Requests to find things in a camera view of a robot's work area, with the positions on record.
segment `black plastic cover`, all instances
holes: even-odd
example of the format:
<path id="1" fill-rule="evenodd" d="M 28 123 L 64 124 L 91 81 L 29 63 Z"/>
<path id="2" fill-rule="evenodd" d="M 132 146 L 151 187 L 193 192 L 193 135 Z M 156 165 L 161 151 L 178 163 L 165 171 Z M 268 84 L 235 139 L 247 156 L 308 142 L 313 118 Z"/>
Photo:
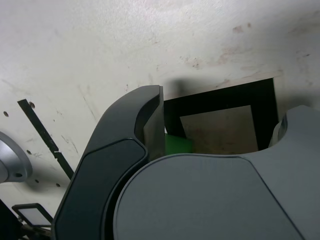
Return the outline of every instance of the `black plastic cover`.
<path id="1" fill-rule="evenodd" d="M 143 130 L 163 101 L 161 94 L 157 85 L 137 88 L 103 114 L 58 208 L 53 239 L 113 239 L 117 197 L 130 176 L 148 162 Z"/>

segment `dirty white surface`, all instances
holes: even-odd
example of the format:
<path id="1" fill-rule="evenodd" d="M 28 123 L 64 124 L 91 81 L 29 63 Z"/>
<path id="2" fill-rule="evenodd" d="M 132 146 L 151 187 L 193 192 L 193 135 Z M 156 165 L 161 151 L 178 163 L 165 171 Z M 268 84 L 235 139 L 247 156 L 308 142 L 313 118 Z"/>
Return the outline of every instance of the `dirty white surface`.
<path id="1" fill-rule="evenodd" d="M 318 0 L 1 0 L 0 33 L 0 131 L 34 171 L 0 185 L 9 208 L 40 203 L 54 216 L 69 183 L 21 99 L 74 170 L 106 108 L 143 85 L 169 99 L 277 77 L 281 111 L 320 109 Z"/>

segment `light gray plastic part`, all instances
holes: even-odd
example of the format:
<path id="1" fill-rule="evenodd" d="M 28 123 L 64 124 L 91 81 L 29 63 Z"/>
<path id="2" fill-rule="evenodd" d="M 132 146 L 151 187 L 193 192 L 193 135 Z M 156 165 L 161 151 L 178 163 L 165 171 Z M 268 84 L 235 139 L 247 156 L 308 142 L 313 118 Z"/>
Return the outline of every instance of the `light gray plastic part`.
<path id="1" fill-rule="evenodd" d="M 0 183 L 24 182 L 31 174 L 32 166 L 25 152 L 0 132 Z"/>
<path id="2" fill-rule="evenodd" d="M 320 239 L 320 112 L 289 110 L 274 146 L 244 154 L 307 240 Z"/>
<path id="3" fill-rule="evenodd" d="M 115 240 L 300 240 L 246 159 L 172 155 L 140 169 L 123 188 Z"/>

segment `silver metal part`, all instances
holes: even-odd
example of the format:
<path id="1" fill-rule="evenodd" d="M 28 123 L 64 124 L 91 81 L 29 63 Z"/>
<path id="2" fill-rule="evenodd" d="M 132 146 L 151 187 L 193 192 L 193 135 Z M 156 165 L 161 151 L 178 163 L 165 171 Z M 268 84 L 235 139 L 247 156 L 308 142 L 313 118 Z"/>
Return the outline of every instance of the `silver metal part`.
<path id="1" fill-rule="evenodd" d="M 25 152 L 0 132 L 0 183 L 24 182 L 31 174 L 32 166 Z"/>

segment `black metal strip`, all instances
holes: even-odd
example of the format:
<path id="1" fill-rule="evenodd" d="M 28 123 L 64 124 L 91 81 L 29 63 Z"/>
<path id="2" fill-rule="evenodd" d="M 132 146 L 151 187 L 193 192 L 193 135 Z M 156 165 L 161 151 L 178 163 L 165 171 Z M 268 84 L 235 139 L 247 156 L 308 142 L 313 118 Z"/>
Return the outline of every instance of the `black metal strip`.
<path id="1" fill-rule="evenodd" d="M 48 133 L 44 125 L 41 123 L 40 119 L 38 118 L 32 107 L 29 105 L 28 101 L 26 99 L 23 99 L 18 101 L 18 104 L 27 116 L 27 118 L 30 120 L 30 122 L 32 123 L 32 125 L 34 126 L 35 130 L 38 132 L 44 143 L 50 149 L 50 152 L 58 161 L 65 174 L 68 176 L 69 179 L 71 179 L 74 174 L 74 171 L 68 164 L 63 154 L 59 151 L 59 148 L 55 144 L 54 140 L 51 138 L 50 134 Z"/>

